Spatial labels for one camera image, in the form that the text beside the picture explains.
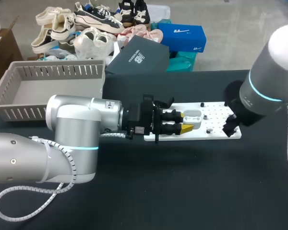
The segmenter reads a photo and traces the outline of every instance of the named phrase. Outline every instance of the gray crate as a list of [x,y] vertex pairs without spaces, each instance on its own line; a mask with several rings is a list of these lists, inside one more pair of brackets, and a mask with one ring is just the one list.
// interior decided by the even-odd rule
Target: gray crate
[[0,81],[0,116],[4,121],[45,120],[56,94],[102,98],[105,61],[16,61]]

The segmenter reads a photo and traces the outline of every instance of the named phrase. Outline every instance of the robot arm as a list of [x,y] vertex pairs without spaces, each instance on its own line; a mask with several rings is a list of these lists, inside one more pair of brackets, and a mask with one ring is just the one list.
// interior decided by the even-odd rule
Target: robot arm
[[[182,134],[193,126],[182,125],[180,112],[163,113],[169,103],[153,101],[145,95],[140,104],[123,108],[120,101],[54,95],[46,109],[46,122],[55,131],[56,143],[68,150],[77,167],[76,183],[91,181],[96,173],[100,134],[132,139],[133,135]],[[175,124],[162,124],[162,121]],[[56,182],[69,183],[72,169],[64,154],[44,144],[14,135],[0,133],[0,183]]]
[[234,112],[224,125],[228,136],[288,104],[288,25],[272,34],[245,81],[225,89],[225,102]]

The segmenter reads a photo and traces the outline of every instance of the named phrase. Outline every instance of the white perforated plate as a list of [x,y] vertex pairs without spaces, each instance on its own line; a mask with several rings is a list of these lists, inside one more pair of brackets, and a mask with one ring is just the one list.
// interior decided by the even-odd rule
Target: white perforated plate
[[[237,132],[231,137],[227,137],[222,128],[229,115],[233,114],[232,110],[224,106],[224,102],[205,102],[204,107],[201,107],[201,103],[174,103],[169,109],[163,110],[163,112],[171,112],[173,109],[184,112],[191,109],[197,109],[202,112],[202,124],[199,129],[194,129],[191,132],[181,135],[160,135],[160,141],[170,140],[216,140],[216,139],[240,139],[241,131],[238,127]],[[207,129],[212,128],[211,133],[207,133]],[[150,134],[144,136],[146,141],[155,141],[155,135]]]

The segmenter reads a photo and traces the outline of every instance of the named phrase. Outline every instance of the black tabletop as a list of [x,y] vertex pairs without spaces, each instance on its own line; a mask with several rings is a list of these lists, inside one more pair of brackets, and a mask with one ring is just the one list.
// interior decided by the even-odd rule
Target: black tabletop
[[[104,98],[124,106],[143,94],[175,102],[222,101],[246,70],[107,76]],[[286,111],[242,127],[239,140],[100,141],[95,178],[58,195],[36,217],[0,219],[0,230],[282,230],[288,229]],[[54,139],[44,122],[5,123],[0,132]],[[0,191],[10,184],[0,184]],[[57,184],[40,184],[55,188]],[[11,217],[27,215],[49,195],[17,191],[0,202]]]

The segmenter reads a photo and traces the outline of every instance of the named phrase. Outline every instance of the black shoe box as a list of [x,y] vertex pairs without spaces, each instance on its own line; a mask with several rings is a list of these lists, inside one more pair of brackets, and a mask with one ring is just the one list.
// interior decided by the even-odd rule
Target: black shoe box
[[169,65],[168,46],[134,36],[106,68],[106,73],[165,72]]

